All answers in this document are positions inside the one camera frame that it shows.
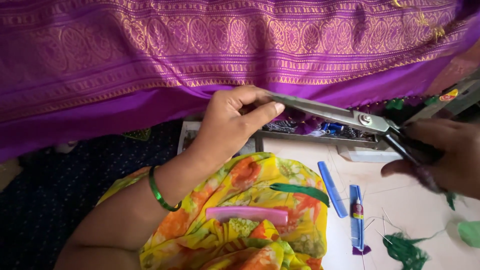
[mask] dark blue dotted fabric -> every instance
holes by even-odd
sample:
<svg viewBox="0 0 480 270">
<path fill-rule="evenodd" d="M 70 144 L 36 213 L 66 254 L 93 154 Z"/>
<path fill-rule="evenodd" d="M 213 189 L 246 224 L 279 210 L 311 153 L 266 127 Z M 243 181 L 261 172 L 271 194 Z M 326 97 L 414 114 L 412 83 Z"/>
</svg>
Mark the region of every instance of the dark blue dotted fabric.
<svg viewBox="0 0 480 270">
<path fill-rule="evenodd" d="M 69 154 L 44 149 L 0 193 L 0 270 L 52 269 L 63 245 L 117 179 L 177 153 L 181 121 L 152 127 L 148 141 L 108 135 Z"/>
</svg>

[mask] pink comb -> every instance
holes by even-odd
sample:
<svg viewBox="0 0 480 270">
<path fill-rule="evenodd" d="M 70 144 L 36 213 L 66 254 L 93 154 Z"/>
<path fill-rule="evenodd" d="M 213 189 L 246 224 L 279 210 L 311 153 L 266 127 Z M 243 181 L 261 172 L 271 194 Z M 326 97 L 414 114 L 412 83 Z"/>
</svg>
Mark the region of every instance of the pink comb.
<svg viewBox="0 0 480 270">
<path fill-rule="evenodd" d="M 207 220 L 215 219 L 220 223 L 228 222 L 230 219 L 241 218 L 251 221 L 270 221 L 274 226 L 286 226 L 288 212 L 272 208 L 253 206 L 222 206 L 207 208 L 205 211 Z"/>
</svg>

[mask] green bangle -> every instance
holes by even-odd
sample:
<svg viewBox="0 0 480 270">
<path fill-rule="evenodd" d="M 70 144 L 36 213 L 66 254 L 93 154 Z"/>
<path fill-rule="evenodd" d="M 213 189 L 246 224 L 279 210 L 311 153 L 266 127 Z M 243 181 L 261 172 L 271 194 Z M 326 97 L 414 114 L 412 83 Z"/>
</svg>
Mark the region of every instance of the green bangle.
<svg viewBox="0 0 480 270">
<path fill-rule="evenodd" d="M 175 212 L 177 211 L 178 209 L 180 209 L 181 207 L 181 201 L 177 204 L 177 207 L 174 208 L 174 207 L 171 207 L 170 205 L 168 205 L 168 203 L 165 202 L 165 200 L 163 199 L 162 195 L 160 194 L 160 192 L 158 191 L 158 188 L 155 184 L 155 177 L 153 177 L 153 173 L 155 171 L 155 166 L 152 166 L 150 168 L 150 171 L 148 172 L 148 181 L 150 183 L 150 189 L 152 190 L 153 192 L 153 195 L 155 196 L 156 200 L 160 203 L 160 205 L 167 209 L 168 211 L 170 212 Z"/>
</svg>

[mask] yellow floral fabric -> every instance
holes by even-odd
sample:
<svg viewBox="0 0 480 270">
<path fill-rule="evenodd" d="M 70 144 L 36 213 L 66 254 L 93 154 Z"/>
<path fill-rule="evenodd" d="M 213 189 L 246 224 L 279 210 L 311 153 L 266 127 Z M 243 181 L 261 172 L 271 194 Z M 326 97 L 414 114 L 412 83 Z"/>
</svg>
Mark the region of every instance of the yellow floral fabric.
<svg viewBox="0 0 480 270">
<path fill-rule="evenodd" d="M 143 168 L 117 180 L 99 203 L 148 174 Z M 298 161 L 255 153 L 232 159 L 198 185 L 169 213 L 140 251 L 143 269 L 323 269 L 327 207 L 300 193 L 284 193 L 273 183 L 325 190 L 319 175 Z M 288 212 L 287 226 L 265 220 L 207 220 L 205 210 L 256 206 Z"/>
</svg>

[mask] scissors blade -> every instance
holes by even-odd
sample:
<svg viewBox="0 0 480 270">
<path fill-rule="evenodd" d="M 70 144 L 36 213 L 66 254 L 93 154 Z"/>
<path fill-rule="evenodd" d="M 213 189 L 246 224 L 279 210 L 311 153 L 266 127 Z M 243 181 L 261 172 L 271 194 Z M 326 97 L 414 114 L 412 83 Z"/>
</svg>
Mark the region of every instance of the scissors blade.
<svg viewBox="0 0 480 270">
<path fill-rule="evenodd" d="M 332 105 L 278 93 L 272 93 L 272 100 L 304 113 L 341 123 L 361 131 L 383 134 L 390 128 L 390 124 L 383 117 L 356 110 L 346 110 Z M 370 118 L 369 124 L 364 124 L 365 121 L 360 121 L 360 117 L 365 116 Z"/>
</svg>

